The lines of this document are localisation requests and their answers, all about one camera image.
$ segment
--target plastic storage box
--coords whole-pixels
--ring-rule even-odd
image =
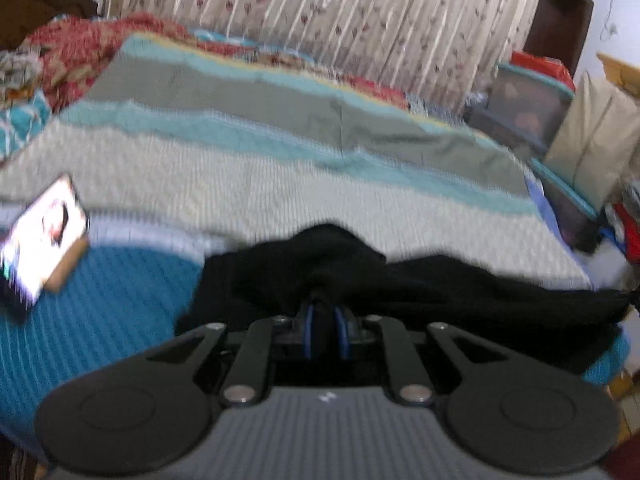
[[[573,98],[574,93],[556,79],[502,64],[492,87],[488,110],[503,122],[550,146]]]
[[[505,123],[484,108],[471,108],[467,123],[471,128],[486,133],[499,144],[510,148],[521,160],[542,158],[548,150],[548,146],[538,137]]]
[[[542,162],[533,159],[530,167],[542,182],[562,239],[572,249],[593,253],[600,228],[598,212]]]

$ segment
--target black cloth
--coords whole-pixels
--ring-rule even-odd
[[[175,330],[212,321],[245,330],[308,303],[392,316],[410,330],[447,322],[574,373],[609,348],[629,305],[615,290],[546,290],[445,255],[388,264],[352,233],[322,224],[209,257]]]

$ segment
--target smartphone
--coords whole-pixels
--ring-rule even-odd
[[[71,176],[60,176],[17,219],[0,249],[0,299],[23,319],[65,255],[86,238],[89,218]]]

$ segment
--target teal patterned fabric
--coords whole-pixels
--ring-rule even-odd
[[[604,385],[609,383],[622,371],[626,358],[629,356],[631,346],[625,333],[621,333],[609,350],[582,375],[588,383]]]
[[[0,432],[36,457],[40,401],[59,384],[171,339],[201,267],[150,249],[91,248],[24,325],[0,318]]]
[[[0,162],[21,150],[46,126],[51,108],[42,90],[27,104],[0,110]]]

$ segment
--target curtain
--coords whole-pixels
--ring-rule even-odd
[[[227,37],[284,46],[459,112],[524,45],[538,0],[105,0]]]

